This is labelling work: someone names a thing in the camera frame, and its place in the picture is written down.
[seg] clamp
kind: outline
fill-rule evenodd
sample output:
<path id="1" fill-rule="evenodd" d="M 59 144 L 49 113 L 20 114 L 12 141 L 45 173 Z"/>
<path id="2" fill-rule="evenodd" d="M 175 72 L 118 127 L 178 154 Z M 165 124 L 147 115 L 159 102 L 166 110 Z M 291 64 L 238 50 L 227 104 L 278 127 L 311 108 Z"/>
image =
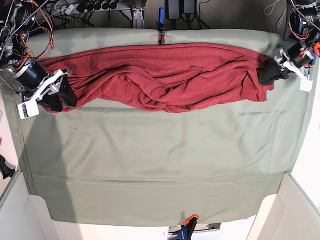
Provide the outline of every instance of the clamp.
<path id="1" fill-rule="evenodd" d="M 165 9 L 163 7 L 159 8 L 158 31 L 160 32 L 160 35 L 158 37 L 158 45 L 165 45 Z"/>
<path id="2" fill-rule="evenodd" d="M 183 225 L 181 225 L 178 236 L 171 238 L 170 240 L 191 240 L 191 235 L 197 225 L 197 219 L 199 219 L 199 217 L 196 214 L 190 216 L 183 222 Z"/>

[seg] red cloth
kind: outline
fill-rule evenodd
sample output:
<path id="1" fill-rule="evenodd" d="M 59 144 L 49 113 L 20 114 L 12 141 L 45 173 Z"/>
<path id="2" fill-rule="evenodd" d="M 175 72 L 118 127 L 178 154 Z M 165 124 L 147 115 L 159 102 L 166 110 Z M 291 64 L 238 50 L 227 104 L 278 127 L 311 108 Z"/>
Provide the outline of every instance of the red cloth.
<path id="1" fill-rule="evenodd" d="M 270 58 L 245 48 L 186 43 L 95 49 L 43 60 L 49 72 L 70 69 L 77 107 L 96 99 L 180 113 L 248 99 L 263 102 L 259 85 Z M 63 107 L 63 111 L 73 108 Z"/>

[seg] gray carpet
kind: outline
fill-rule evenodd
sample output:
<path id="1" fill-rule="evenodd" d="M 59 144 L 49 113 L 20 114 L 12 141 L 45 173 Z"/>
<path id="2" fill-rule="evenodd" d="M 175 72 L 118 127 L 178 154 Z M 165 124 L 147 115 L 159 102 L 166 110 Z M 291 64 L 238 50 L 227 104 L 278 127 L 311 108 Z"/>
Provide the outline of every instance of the gray carpet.
<path id="1" fill-rule="evenodd" d="M 275 0 L 198 0 L 197 11 L 201 19 L 211 29 L 251 29 L 271 33 L 282 34 L 285 27 L 285 19 L 281 27 L 276 29 L 276 23 L 285 11 L 284 1 L 276 4 L 270 16 L 264 15 L 264 9 Z M 159 8 L 165 6 L 165 0 L 147 0 L 145 8 L 145 28 L 157 29 Z M 96 12 L 90 20 L 96 27 L 102 28 L 130 28 L 131 22 L 119 11 Z M 76 22 L 74 28 L 80 28 L 81 23 Z M 199 23 L 194 20 L 191 23 L 192 29 L 198 29 Z M 165 29 L 172 30 L 169 20 L 165 21 Z M 184 21 L 176 21 L 177 30 L 190 29 Z"/>

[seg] gray-green fabric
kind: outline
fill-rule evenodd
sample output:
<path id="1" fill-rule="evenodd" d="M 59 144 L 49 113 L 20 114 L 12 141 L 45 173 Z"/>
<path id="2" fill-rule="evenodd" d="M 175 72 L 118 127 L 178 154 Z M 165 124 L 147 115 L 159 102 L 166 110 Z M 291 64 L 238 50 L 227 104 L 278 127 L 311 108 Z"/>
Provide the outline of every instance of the gray-green fabric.
<path id="1" fill-rule="evenodd" d="M 158 32 L 88 28 L 57 31 L 54 37 L 49 57 L 156 44 Z M 47 40 L 35 36 L 28 45 L 35 52 Z M 279 37 L 238 29 L 167 32 L 167 44 L 186 42 L 272 55 Z M 40 115 L 25 120 L 18 119 L 8 90 L 1 92 L 29 191 L 45 199 L 53 220 L 171 226 L 192 214 L 208 224 L 257 213 L 298 157 L 317 71 L 313 79 L 310 93 L 299 90 L 294 74 L 279 80 L 266 102 L 243 100 L 168 113 L 96 99 L 71 112 L 41 108 Z"/>

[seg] wrinkled fabric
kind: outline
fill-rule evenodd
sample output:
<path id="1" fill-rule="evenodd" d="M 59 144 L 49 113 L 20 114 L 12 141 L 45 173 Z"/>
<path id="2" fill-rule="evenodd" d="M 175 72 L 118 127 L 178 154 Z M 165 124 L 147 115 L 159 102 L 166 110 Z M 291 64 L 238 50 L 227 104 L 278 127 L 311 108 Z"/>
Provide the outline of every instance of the wrinkled fabric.
<path id="1" fill-rule="evenodd" d="M 264 102 L 259 85 L 270 58 L 215 43 L 121 46 L 43 60 L 49 72 L 69 69 L 77 108 L 99 98 L 145 111 L 180 113 L 240 100 Z M 74 108 L 63 107 L 67 112 Z"/>

